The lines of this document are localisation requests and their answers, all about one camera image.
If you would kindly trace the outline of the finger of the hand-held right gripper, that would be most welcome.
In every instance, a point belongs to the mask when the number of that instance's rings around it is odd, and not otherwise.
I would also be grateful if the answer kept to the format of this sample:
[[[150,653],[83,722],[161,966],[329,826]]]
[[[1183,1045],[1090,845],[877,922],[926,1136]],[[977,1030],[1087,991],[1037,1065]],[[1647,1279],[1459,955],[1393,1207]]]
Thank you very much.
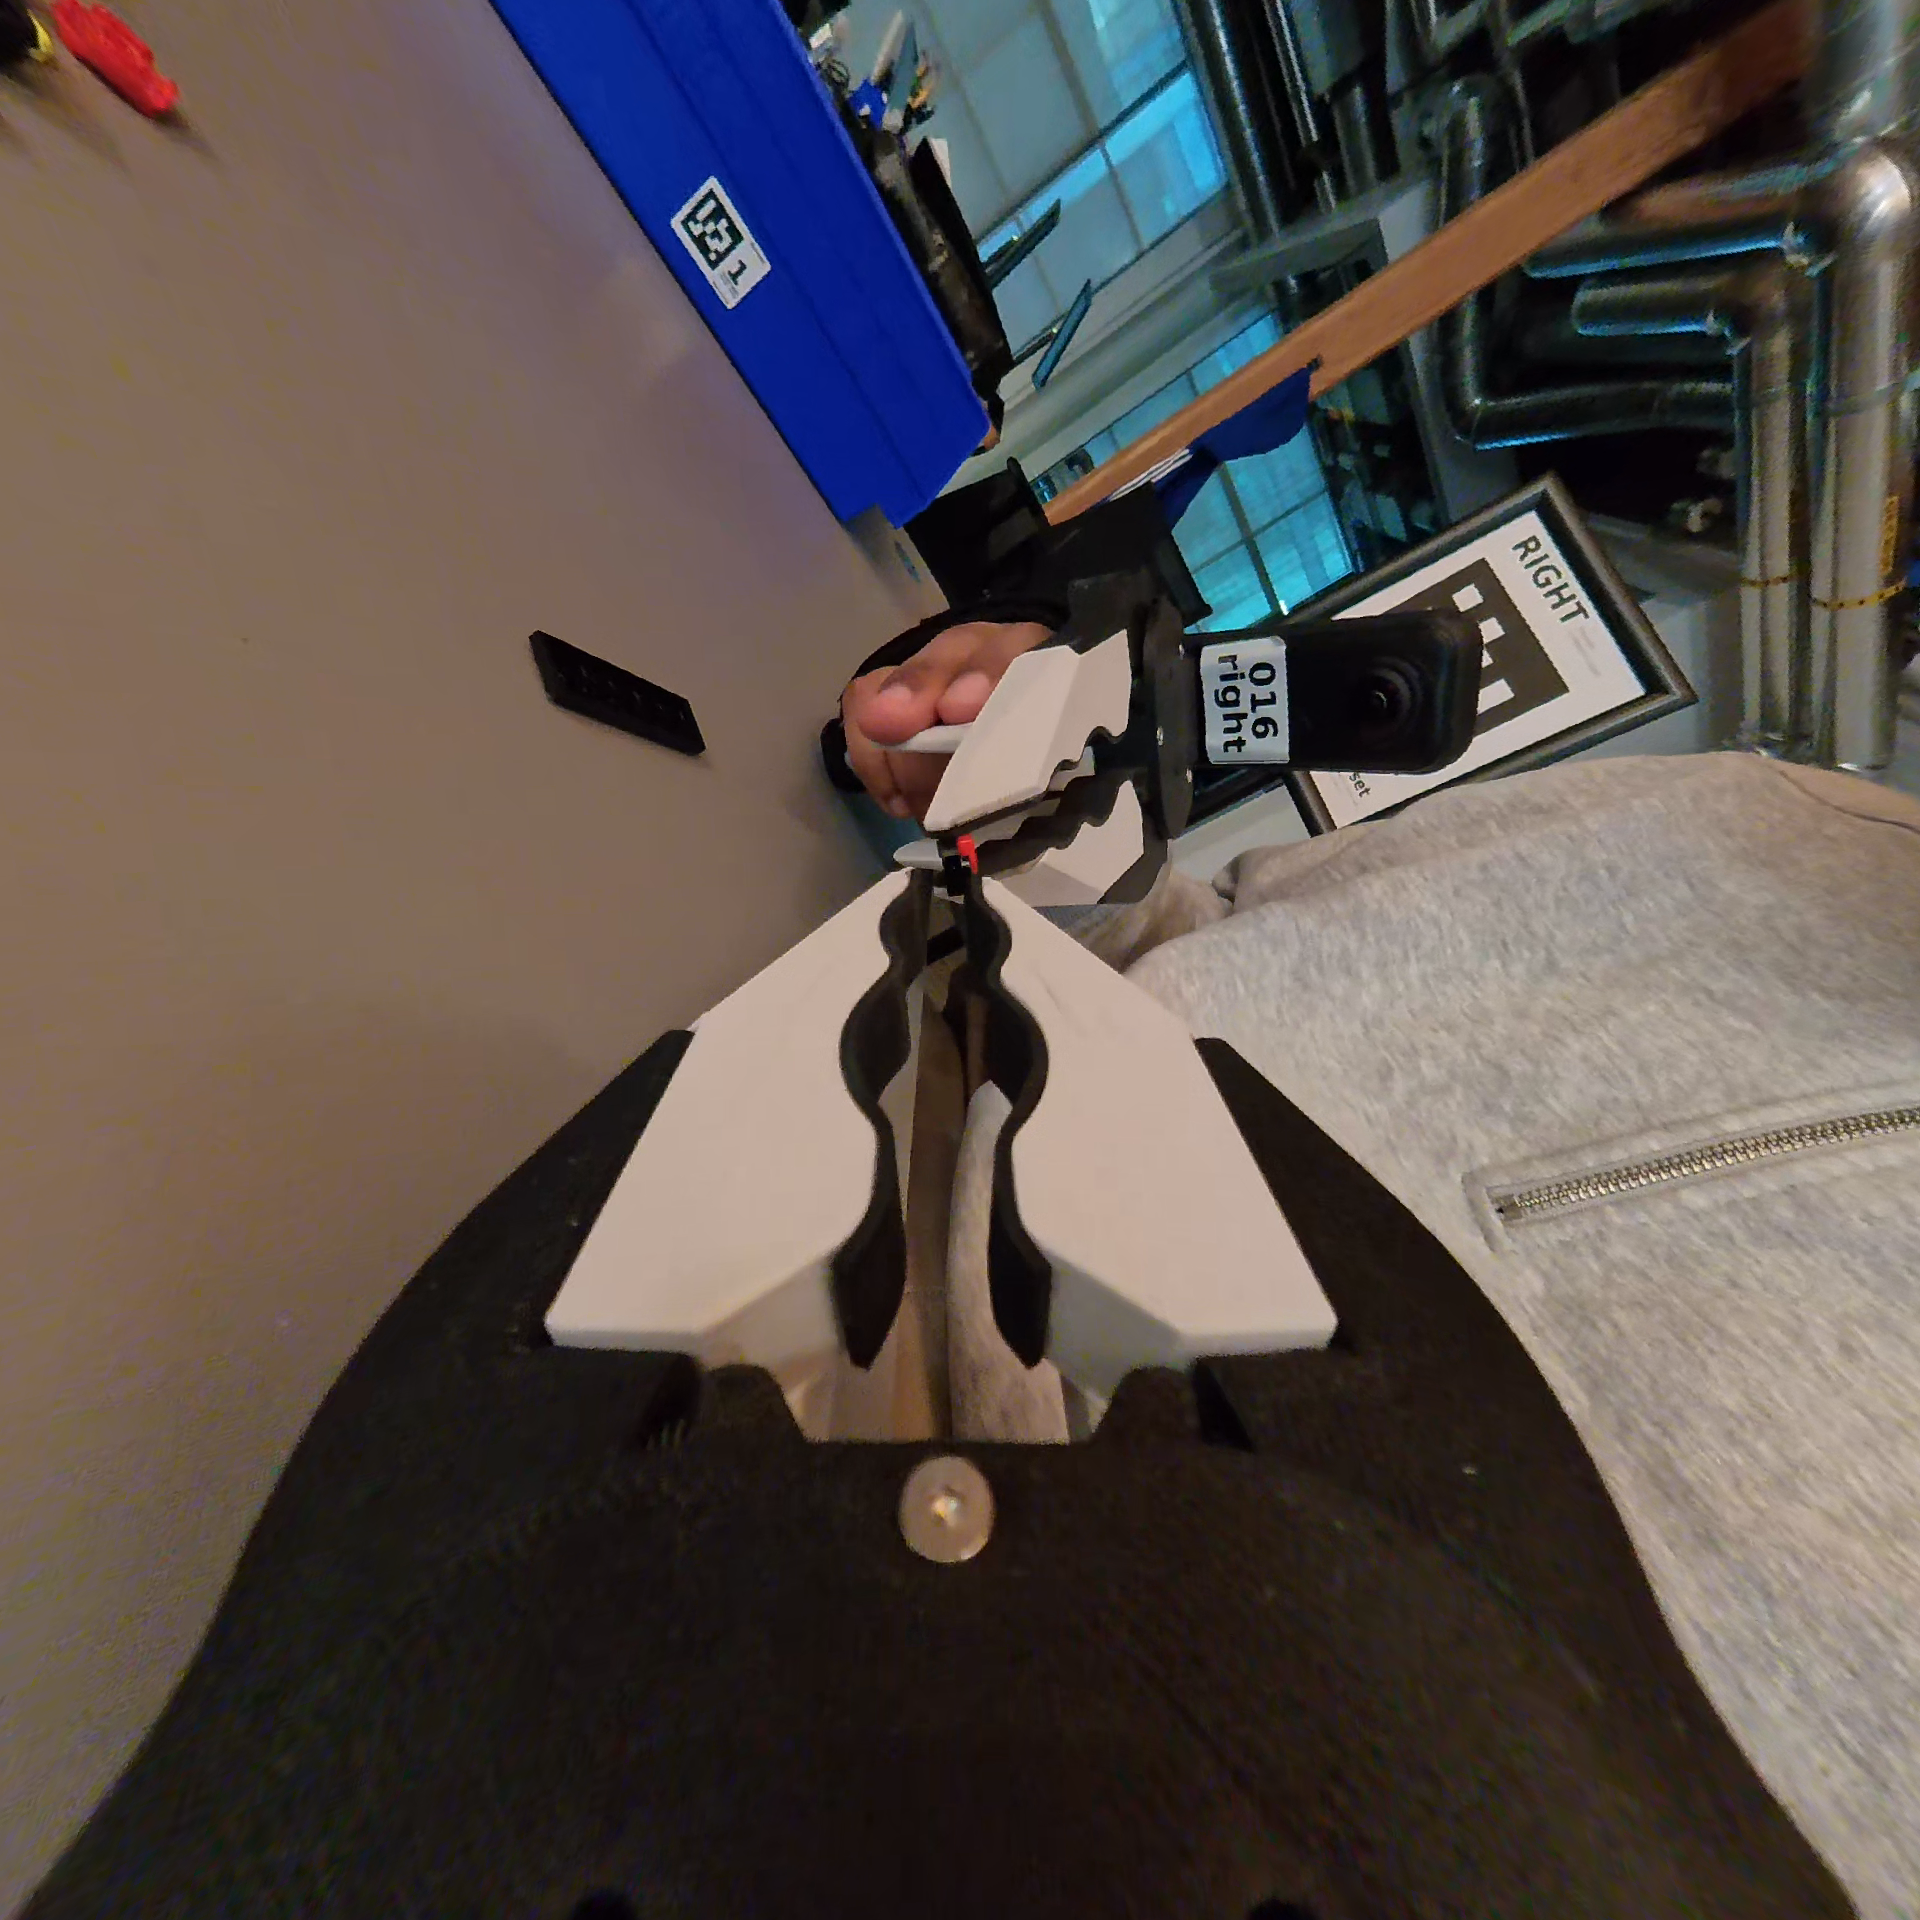
[[[949,800],[941,800],[941,820],[941,835],[897,850],[897,876],[946,876],[946,850],[970,835],[977,876],[1028,906],[1111,900],[1152,850],[1139,778],[970,778]]]
[[[1139,639],[1031,643],[1006,670],[986,704],[949,736],[946,778],[926,806],[926,835],[1076,835],[1141,800]]]

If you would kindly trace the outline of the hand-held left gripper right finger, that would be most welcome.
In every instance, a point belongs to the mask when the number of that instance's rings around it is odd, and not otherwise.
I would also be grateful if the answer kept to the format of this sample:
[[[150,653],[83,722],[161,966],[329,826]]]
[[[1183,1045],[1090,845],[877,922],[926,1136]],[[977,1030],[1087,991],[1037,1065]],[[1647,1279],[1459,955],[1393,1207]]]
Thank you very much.
[[[1207,1359],[1334,1343],[1321,1287],[1204,1044],[1028,906],[970,880],[983,1074],[1010,1097],[986,1158],[986,1313],[1076,1391]]]

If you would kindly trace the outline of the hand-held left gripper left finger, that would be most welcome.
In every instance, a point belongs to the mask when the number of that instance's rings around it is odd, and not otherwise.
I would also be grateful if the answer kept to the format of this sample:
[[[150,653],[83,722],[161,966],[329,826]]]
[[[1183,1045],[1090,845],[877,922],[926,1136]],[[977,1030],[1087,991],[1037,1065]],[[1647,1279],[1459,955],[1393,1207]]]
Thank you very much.
[[[888,986],[888,906],[906,876],[871,880],[816,939],[720,996],[651,1119],[629,1147],[541,1333],[559,1352],[651,1352],[703,1373],[757,1367],[802,1427],[897,1427],[904,1367],[853,1367],[827,1261],[862,1225],[871,1174],[906,1182],[906,1059],[877,1074],[877,1119],[840,1082],[840,1021]]]

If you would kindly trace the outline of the black lego plate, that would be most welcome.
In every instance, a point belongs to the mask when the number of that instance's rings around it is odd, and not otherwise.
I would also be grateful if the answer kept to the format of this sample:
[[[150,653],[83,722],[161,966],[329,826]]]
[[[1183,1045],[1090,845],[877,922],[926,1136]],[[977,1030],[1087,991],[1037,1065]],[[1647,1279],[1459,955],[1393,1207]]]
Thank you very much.
[[[595,722],[607,736],[629,736],[644,745],[669,745],[669,756],[703,756],[703,723],[690,708],[690,698],[615,670],[615,657],[595,657],[548,628],[530,639],[535,653],[535,672],[541,672],[541,698],[568,722]]]

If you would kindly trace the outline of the person's right hand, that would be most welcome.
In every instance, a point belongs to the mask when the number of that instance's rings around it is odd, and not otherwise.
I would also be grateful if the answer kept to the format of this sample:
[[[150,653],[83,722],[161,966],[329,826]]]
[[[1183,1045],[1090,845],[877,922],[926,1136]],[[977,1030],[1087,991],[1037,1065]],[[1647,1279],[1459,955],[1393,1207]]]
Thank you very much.
[[[819,736],[827,788],[862,794],[897,820],[926,820],[946,788],[946,756],[904,756],[932,723],[977,723],[1021,653],[1044,643],[1044,620],[962,620],[932,618],[862,657]]]

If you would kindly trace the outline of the grey sweatshirt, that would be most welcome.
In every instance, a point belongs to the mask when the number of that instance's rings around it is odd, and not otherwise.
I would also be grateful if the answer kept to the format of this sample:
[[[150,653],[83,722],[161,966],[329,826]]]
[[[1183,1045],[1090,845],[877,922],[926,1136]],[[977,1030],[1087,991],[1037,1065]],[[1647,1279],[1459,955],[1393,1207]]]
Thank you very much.
[[[1860,1915],[1911,1915],[1911,800],[1600,756],[1064,922],[1445,1242],[1757,1779]]]

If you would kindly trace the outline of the wooden beam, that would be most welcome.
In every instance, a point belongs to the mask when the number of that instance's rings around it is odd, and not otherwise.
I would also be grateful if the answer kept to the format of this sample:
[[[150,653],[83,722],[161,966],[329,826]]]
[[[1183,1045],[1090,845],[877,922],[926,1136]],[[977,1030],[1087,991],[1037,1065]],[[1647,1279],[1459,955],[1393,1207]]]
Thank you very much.
[[[1184,453],[1204,435],[1214,435],[1291,373],[1313,373],[1313,396],[1340,391],[1350,373],[1398,350],[1417,333],[1562,244],[1573,217],[1622,209],[1630,192],[1798,87],[1811,73],[1811,54],[1811,0],[1757,9],[1753,21],[1721,29],[1715,42],[1634,87],[1622,107],[1519,172],[1501,192],[1470,196],[1459,217],[1372,275],[1328,319],[1295,322],[1273,350],[1248,359],[1207,396],[1056,489],[1037,515],[1076,524],[1096,501],[1152,481],[1160,473],[1173,473],[1173,453]]]

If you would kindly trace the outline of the metal ventilation pipes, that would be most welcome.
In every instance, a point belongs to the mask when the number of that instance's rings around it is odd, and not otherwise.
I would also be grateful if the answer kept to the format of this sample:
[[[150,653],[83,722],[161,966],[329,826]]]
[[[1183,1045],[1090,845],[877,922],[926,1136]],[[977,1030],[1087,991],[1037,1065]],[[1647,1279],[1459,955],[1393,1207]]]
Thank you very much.
[[[1482,196],[1496,100],[1449,87],[1445,178]],[[1573,322],[1721,335],[1721,405],[1677,379],[1459,396],[1470,443],[1737,426],[1746,736],[1832,769],[1898,744],[1898,591],[1911,527],[1911,9],[1814,9],[1798,87],[1573,217],[1519,275],[1573,276]],[[1482,295],[1435,319],[1470,373]]]

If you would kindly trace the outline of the blue storage bin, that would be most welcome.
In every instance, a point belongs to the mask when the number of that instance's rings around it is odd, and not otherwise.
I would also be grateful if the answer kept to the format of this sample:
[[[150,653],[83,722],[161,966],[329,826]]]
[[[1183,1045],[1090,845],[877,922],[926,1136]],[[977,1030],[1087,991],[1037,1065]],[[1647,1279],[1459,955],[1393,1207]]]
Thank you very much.
[[[986,405],[773,0],[497,0],[835,524],[917,524]]]

